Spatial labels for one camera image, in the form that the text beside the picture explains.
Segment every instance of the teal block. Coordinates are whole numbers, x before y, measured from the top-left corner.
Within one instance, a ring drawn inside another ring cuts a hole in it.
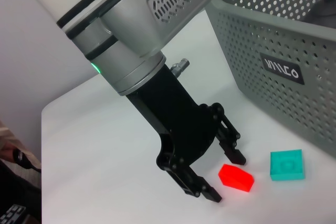
[[[270,176],[272,180],[305,179],[302,150],[271,152]]]

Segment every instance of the perforated basket wall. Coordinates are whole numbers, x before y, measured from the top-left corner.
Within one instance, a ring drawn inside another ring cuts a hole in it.
[[[296,21],[319,0],[224,1],[206,11],[239,89],[336,157],[336,30]],[[266,71],[261,55],[298,65],[304,84]]]

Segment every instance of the white table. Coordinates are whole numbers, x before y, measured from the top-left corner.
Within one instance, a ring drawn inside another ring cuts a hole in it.
[[[96,76],[43,110],[44,223],[336,223],[336,160],[244,97],[205,12],[163,53],[168,66],[190,60],[179,80],[198,104],[224,106],[242,135],[238,148],[248,160],[243,169],[255,178],[251,192],[221,184],[217,173],[229,161],[215,140],[192,168],[222,195],[222,202],[184,194],[156,166],[157,133],[127,98]],[[303,150],[307,178],[272,182],[270,152],[295,149]]]

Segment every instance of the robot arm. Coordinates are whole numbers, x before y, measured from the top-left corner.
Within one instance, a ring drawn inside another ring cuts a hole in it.
[[[231,162],[245,164],[235,149],[240,135],[220,104],[193,101],[161,53],[210,0],[39,1],[103,77],[158,132],[162,142],[156,160],[159,168],[186,194],[199,197],[202,193],[219,202],[221,196],[190,165],[215,137]]]

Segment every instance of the black label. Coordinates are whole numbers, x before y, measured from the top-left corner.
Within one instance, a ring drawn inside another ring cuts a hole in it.
[[[304,85],[304,80],[299,65],[262,53],[260,53],[260,56],[267,71],[294,81],[298,84]]]

